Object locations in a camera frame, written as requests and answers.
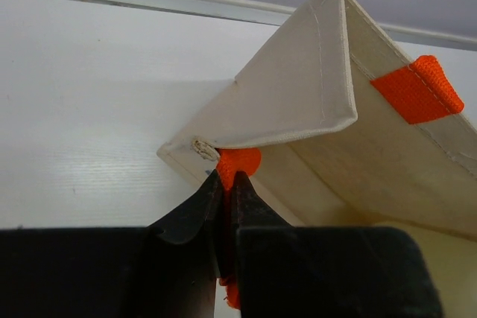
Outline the cream canvas bag orange handles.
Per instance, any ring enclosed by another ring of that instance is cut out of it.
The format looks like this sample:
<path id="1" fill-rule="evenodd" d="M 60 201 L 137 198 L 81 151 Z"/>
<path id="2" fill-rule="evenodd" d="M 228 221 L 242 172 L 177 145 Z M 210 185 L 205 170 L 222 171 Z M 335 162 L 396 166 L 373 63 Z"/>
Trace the cream canvas bag orange handles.
<path id="1" fill-rule="evenodd" d="M 289 223 L 370 223 L 421 248 L 446 317 L 476 315 L 476 128 L 433 56 L 411 59 L 356 0 L 307 0 L 159 150 L 201 183 L 221 151 Z"/>

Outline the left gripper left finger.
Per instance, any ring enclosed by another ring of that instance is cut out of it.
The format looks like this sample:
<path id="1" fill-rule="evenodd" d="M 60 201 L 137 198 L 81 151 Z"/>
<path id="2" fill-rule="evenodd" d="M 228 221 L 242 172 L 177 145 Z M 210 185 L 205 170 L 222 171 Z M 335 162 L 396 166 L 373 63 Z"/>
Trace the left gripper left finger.
<path id="1" fill-rule="evenodd" d="M 141 260 L 142 317 L 214 316 L 214 234 L 222 194 L 213 170 L 189 199 L 148 227 Z"/>

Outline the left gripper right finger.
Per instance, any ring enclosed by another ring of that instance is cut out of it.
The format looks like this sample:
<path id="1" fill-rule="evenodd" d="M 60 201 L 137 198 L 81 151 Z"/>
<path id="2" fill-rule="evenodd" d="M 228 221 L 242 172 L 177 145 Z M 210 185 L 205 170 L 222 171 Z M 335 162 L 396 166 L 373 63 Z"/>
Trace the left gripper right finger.
<path id="1" fill-rule="evenodd" d="M 233 174 L 229 187 L 229 305 L 241 312 L 247 307 L 244 303 L 243 283 L 247 278 L 241 272 L 241 254 L 245 246 L 239 243 L 241 231 L 289 227 L 255 191 L 249 176 L 244 171 Z"/>

